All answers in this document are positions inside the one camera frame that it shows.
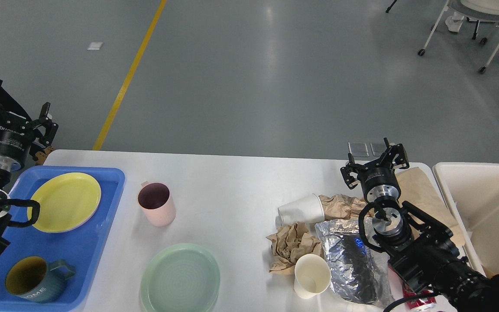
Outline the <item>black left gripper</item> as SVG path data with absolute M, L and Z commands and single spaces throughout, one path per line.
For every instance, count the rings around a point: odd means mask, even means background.
M 49 114 L 50 102 L 43 104 L 38 119 L 26 122 L 25 118 L 11 114 L 4 117 L 4 106 L 0 102 L 0 169 L 18 171 L 25 166 L 32 144 L 43 148 L 52 145 L 58 124 Z

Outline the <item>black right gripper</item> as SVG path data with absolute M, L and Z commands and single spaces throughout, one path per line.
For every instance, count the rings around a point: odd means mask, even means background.
M 363 198 L 367 203 L 372 203 L 381 197 L 399 200 L 401 189 L 394 170 L 410 168 L 403 144 L 392 144 L 388 138 L 383 138 L 383 141 L 386 150 L 376 160 L 376 167 L 365 168 L 362 164 L 356 163 L 354 156 L 348 153 L 348 162 L 340 168 L 343 180 L 349 189 L 361 184 Z

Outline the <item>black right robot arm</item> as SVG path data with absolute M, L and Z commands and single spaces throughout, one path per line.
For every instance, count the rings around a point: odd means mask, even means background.
M 410 167 L 402 144 L 358 164 L 348 154 L 340 172 L 349 189 L 360 185 L 366 207 L 358 215 L 359 237 L 369 249 L 387 253 L 389 266 L 416 299 L 444 296 L 458 312 L 499 312 L 499 274 L 487 278 L 459 257 L 452 231 L 408 201 L 399 202 L 396 169 Z

